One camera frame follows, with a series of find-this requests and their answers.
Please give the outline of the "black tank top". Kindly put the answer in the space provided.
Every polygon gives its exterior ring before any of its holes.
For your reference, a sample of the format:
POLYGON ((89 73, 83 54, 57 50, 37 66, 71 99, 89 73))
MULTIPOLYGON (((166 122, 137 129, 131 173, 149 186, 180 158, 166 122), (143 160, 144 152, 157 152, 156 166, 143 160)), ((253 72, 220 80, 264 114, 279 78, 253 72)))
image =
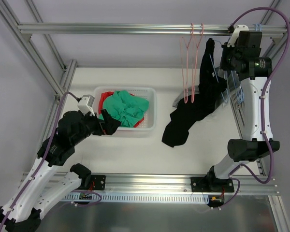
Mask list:
POLYGON ((227 89, 227 81, 214 74, 215 41, 209 38, 202 57, 199 84, 195 94, 188 95, 188 102, 178 96, 174 101, 175 110, 170 113, 171 121, 165 127, 162 142, 169 147, 183 145, 189 136, 189 129, 216 109, 216 102, 227 89))

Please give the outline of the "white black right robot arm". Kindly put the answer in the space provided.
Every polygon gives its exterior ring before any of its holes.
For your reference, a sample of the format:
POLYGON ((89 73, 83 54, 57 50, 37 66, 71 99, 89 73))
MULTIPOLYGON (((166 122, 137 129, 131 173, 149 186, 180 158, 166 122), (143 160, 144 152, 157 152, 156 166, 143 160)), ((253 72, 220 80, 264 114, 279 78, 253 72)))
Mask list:
POLYGON ((199 182, 205 191, 233 192, 231 176, 237 170, 267 156, 273 165, 274 152, 280 148, 280 142, 273 139, 269 117, 272 61, 260 56, 261 39, 260 31, 241 30, 222 46, 220 66, 238 75, 244 92, 244 128, 242 137, 228 141, 227 155, 199 182))

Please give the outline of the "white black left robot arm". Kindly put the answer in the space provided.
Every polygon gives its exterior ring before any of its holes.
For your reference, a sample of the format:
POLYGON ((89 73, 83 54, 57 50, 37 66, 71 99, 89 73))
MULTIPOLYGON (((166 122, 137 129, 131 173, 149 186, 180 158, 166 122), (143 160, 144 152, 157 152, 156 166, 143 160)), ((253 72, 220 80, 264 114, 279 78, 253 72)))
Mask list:
POLYGON ((49 180, 75 152, 75 147, 91 135, 113 135, 121 125, 105 109, 102 119, 92 113, 68 111, 58 121, 54 133, 46 139, 37 153, 31 171, 4 206, 0 206, 0 228, 8 232, 34 232, 46 214, 68 193, 87 189, 91 170, 77 163, 70 171, 44 192, 49 180))

